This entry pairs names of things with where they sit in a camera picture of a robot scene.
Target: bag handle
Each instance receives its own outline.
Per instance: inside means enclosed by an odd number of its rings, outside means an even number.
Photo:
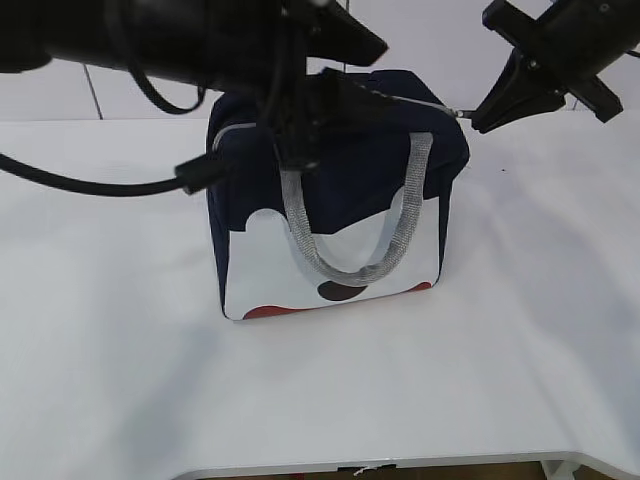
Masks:
[[[433,146],[431,133],[412,133],[410,137],[411,153],[407,164],[402,209],[389,248],[380,262],[367,265],[357,272],[343,272],[322,258],[313,238],[304,204],[302,174],[280,171],[282,199],[293,240],[309,265],[323,277],[347,287],[365,287],[388,276],[406,255],[420,219],[427,165]]]

